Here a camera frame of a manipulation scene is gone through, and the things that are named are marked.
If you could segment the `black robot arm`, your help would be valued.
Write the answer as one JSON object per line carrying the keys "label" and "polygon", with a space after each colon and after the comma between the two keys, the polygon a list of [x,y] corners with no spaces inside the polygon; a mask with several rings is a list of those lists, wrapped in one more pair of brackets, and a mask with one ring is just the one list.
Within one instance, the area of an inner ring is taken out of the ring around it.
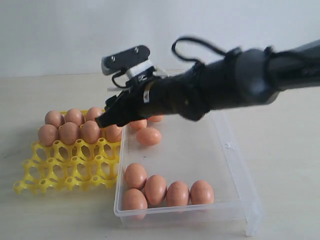
{"label": "black robot arm", "polygon": [[105,112],[96,117],[100,128],[122,127],[158,115],[179,115],[196,122],[210,111],[267,105],[283,91],[320,84],[319,41],[276,52],[270,46],[224,51],[191,36],[179,40],[200,44],[221,60],[205,64],[172,48],[177,58],[193,66],[167,75],[151,63],[145,45],[103,57],[102,73],[112,79],[125,75],[127,81],[116,86],[119,95],[107,99]]}

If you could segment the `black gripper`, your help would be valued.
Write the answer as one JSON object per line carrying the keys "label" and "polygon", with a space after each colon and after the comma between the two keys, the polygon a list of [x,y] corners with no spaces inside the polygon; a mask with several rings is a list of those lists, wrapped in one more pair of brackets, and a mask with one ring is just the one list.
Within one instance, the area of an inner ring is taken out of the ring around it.
{"label": "black gripper", "polygon": [[199,121],[210,111],[200,86],[198,74],[179,74],[165,78],[152,77],[125,90],[100,116],[100,128],[123,127],[130,122],[156,115],[180,115]]}

